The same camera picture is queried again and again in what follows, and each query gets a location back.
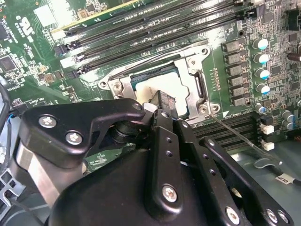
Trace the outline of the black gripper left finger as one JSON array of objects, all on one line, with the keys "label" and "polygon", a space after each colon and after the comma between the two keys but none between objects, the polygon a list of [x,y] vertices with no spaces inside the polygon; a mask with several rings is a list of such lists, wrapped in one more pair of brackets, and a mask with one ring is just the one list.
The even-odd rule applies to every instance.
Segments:
[{"label": "black gripper left finger", "polygon": [[130,98],[35,107],[19,139],[19,165],[52,209],[70,185],[126,154],[180,154],[171,114]]}]

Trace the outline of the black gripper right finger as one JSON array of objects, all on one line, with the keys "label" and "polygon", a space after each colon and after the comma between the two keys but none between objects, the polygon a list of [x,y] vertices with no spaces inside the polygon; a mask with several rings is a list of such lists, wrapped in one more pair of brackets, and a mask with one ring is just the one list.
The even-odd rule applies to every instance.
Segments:
[{"label": "black gripper right finger", "polygon": [[174,98],[161,93],[161,109],[171,114],[180,159],[192,170],[209,226],[292,226],[293,219],[223,148],[210,137],[198,140],[180,119]]}]

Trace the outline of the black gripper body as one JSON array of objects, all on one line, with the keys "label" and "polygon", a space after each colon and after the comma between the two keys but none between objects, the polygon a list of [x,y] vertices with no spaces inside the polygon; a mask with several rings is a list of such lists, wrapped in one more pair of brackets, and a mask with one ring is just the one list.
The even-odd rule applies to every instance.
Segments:
[{"label": "black gripper body", "polygon": [[200,175],[178,152],[139,150],[70,185],[51,226],[219,226]]}]

